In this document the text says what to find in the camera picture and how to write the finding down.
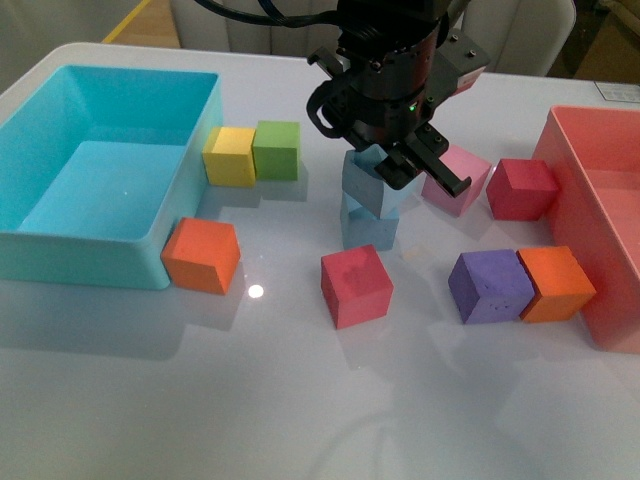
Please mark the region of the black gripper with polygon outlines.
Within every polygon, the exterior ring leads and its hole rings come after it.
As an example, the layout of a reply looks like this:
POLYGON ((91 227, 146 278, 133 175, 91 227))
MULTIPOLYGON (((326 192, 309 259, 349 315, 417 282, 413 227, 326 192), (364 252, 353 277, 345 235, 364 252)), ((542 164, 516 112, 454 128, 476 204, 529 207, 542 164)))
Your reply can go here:
POLYGON ((375 171, 393 189, 427 173, 450 196, 472 184, 442 161, 449 142, 431 120, 448 98, 469 89, 488 64, 487 53, 459 29, 438 24, 416 38, 376 51, 345 34, 336 53, 318 49, 308 59, 329 76, 311 94, 306 111, 327 138, 343 138, 356 151, 380 146, 386 158, 375 171))

